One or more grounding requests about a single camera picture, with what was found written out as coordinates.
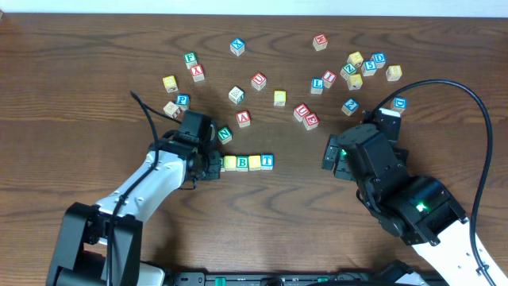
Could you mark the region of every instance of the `toy block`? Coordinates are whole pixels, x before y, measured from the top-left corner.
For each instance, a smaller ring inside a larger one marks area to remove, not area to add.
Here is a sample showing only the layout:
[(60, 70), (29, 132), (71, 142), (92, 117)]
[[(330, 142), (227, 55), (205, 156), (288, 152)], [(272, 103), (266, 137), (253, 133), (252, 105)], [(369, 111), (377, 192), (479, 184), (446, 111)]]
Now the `toy block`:
[(314, 95), (320, 95), (325, 89), (325, 81), (323, 79), (312, 79), (312, 85), (310, 86), (310, 93)]
[(176, 95), (175, 104), (180, 107), (182, 111), (189, 109), (189, 95)]
[(224, 157), (221, 157), (221, 172), (225, 172)]
[(262, 75), (260, 72), (258, 72), (254, 77), (252, 78), (252, 86), (257, 89), (258, 91), (262, 90), (264, 86), (267, 85), (267, 78)]
[(233, 89), (229, 92), (229, 100), (231, 100), (234, 104), (240, 104), (244, 98), (245, 93), (239, 87), (233, 87)]
[(185, 65), (187, 69), (195, 67), (198, 65), (198, 57), (195, 52), (188, 52), (183, 55), (183, 59), (185, 60)]
[(224, 170), (236, 171), (237, 170), (237, 157), (236, 156), (224, 156)]
[(286, 91), (275, 91), (273, 93), (273, 106), (286, 105)]
[(352, 64), (346, 64), (344, 67), (342, 67), (341, 69), (341, 76), (342, 78), (344, 78), (345, 80), (348, 80), (349, 79), (349, 76), (351, 75), (354, 75), (356, 74), (356, 68), (354, 65)]
[(251, 125), (251, 117), (248, 116), (248, 111), (241, 111), (237, 113), (237, 121), (240, 128)]
[(360, 104), (358, 104), (355, 99), (348, 99), (348, 101), (345, 102), (342, 106), (342, 112), (348, 116), (351, 116), (351, 114), (355, 113), (358, 107), (360, 107)]
[(384, 64), (387, 62), (387, 58), (384, 56), (384, 53), (382, 52), (372, 54), (371, 60), (374, 60), (376, 68), (384, 67)]
[(305, 128), (307, 130), (311, 130), (311, 129), (318, 127), (318, 124), (319, 124), (319, 118), (318, 118), (318, 116), (316, 116), (315, 113), (305, 116), (305, 118), (303, 120), (303, 125), (305, 126)]
[(377, 68), (375, 67), (375, 62), (372, 60), (365, 60), (364, 64), (362, 64), (362, 75), (363, 76), (371, 76), (375, 74)]
[(314, 40), (312, 41), (312, 45), (314, 46), (316, 51), (321, 51), (322, 49), (325, 49), (327, 44), (328, 39), (326, 38), (325, 34), (315, 36)]
[(407, 99), (396, 97), (391, 101), (391, 109), (402, 114), (407, 108)]
[(219, 135), (219, 141), (225, 145), (229, 141), (233, 139), (233, 135), (231, 134), (231, 131), (228, 129), (228, 127), (222, 127), (222, 129), (218, 132)]
[(190, 72), (192, 73), (192, 79), (194, 82), (202, 81), (205, 79), (205, 72), (203, 71), (201, 64), (190, 68)]
[(233, 54), (239, 56), (241, 55), (242, 52), (245, 51), (245, 43), (239, 38), (236, 38), (231, 42), (229, 48), (231, 49), (231, 52), (233, 52)]
[(182, 113), (180, 107), (178, 107), (173, 102), (168, 102), (166, 106), (163, 108), (163, 110), (164, 113), (170, 118), (177, 118)]
[(261, 169), (261, 155), (248, 157), (248, 170), (259, 171)]
[(164, 83), (164, 87), (166, 87), (166, 91), (168, 93), (173, 91), (178, 91), (178, 86), (176, 85), (176, 79), (174, 75), (170, 75), (162, 79)]
[(303, 118), (310, 113), (309, 107), (305, 103), (300, 104), (294, 109), (293, 115), (299, 122), (302, 122)]
[(238, 156), (237, 157), (237, 171), (238, 172), (247, 172), (248, 171), (248, 157), (247, 156)]
[(348, 57), (348, 63), (355, 66), (355, 68), (359, 68), (364, 62), (364, 58), (360, 54), (360, 52), (354, 52)]
[(261, 155), (261, 170), (273, 170), (273, 155)]
[(360, 89), (360, 87), (362, 87), (362, 84), (364, 84), (364, 81), (362, 80), (361, 75), (350, 75), (347, 83), (349, 90), (352, 91)]
[(395, 81), (400, 79), (402, 76), (402, 69), (399, 65), (396, 66), (390, 66), (387, 69), (387, 80), (388, 81)]
[(333, 82), (335, 82), (335, 79), (337, 79), (337, 75), (331, 71), (326, 71), (325, 75), (322, 78), (323, 78), (323, 81), (325, 82), (325, 87), (331, 88)]

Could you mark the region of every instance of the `wooden table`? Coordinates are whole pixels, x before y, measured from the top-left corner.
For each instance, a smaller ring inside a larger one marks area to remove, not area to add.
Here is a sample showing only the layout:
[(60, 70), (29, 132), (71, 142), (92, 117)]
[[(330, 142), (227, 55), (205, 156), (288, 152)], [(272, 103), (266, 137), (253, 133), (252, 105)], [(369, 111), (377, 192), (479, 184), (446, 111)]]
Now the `wooden table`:
[[(508, 271), (508, 21), (411, 17), (221, 17), (171, 15), (6, 14), (0, 22), (0, 284), (43, 284), (61, 218), (73, 202), (93, 204), (143, 162), (151, 133), (138, 91), (162, 110), (176, 75), (192, 110), (229, 125), (226, 154), (275, 154), (272, 172), (226, 172), (194, 191), (175, 191), (144, 228), (142, 258), (167, 267), (211, 272), (336, 271), (380, 268), (395, 258), (430, 269), (391, 237), (356, 200), (354, 183), (321, 169), (331, 133), (361, 119), (341, 111), (349, 98), (371, 109), (391, 91), (421, 79), (465, 83), (486, 103), (495, 131), (494, 158), (478, 231)], [(313, 36), (325, 33), (326, 50)], [(240, 57), (229, 51), (246, 41)], [(183, 61), (197, 52), (206, 81), (194, 83)], [(339, 78), (323, 95), (310, 81), (339, 72), (348, 54), (385, 52), (402, 78), (384, 70), (348, 91)], [(251, 78), (263, 72), (267, 86)], [(246, 90), (236, 106), (234, 86)], [(273, 90), (287, 91), (284, 108)], [(486, 148), (477, 105), (462, 91), (431, 86), (405, 94), (400, 146), (409, 169), (442, 180), (470, 211)], [(293, 119), (305, 102), (321, 119), (306, 131)], [(248, 110), (240, 129), (235, 113)], [(156, 119), (160, 134), (177, 126)], [(104, 253), (104, 248), (95, 247)]]

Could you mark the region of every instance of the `brown wood surface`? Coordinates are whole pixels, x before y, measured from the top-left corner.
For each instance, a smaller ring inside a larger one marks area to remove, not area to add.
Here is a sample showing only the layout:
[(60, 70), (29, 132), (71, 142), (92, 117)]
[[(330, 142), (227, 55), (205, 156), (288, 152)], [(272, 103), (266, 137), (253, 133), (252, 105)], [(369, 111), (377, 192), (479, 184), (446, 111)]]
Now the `brown wood surface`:
[[(357, 202), (356, 185), (321, 170), (327, 138), (354, 126), (342, 104), (371, 109), (391, 91), (421, 79), (467, 84), (486, 103), (495, 131), (494, 158), (478, 231), (508, 271), (508, 21), (411, 17), (208, 17), (171, 15), (5, 14), (0, 22), (0, 284), (43, 284), (61, 218), (73, 202), (108, 195), (144, 159), (151, 134), (128, 91), (156, 109), (176, 93), (175, 75), (192, 110), (229, 125), (223, 153), (274, 153), (272, 172), (226, 172), (195, 191), (175, 191), (144, 228), (142, 258), (231, 271), (336, 271), (378, 268), (398, 258), (430, 269), (410, 247), (385, 233)], [(313, 36), (325, 33), (326, 50)], [(241, 37), (240, 57), (229, 42)], [(206, 81), (194, 83), (183, 61), (197, 52)], [(385, 52), (404, 75), (383, 68), (359, 91), (337, 79), (323, 95), (310, 81), (338, 73), (351, 52)], [(267, 76), (255, 91), (250, 79)], [(235, 106), (234, 86), (246, 91)], [(273, 90), (287, 91), (284, 108)], [(452, 87), (407, 92), (400, 145), (411, 172), (442, 180), (471, 210), (485, 153), (478, 107)], [(321, 119), (306, 131), (293, 109), (306, 103)], [(252, 124), (238, 128), (235, 113)], [(172, 122), (156, 119), (160, 133)]]

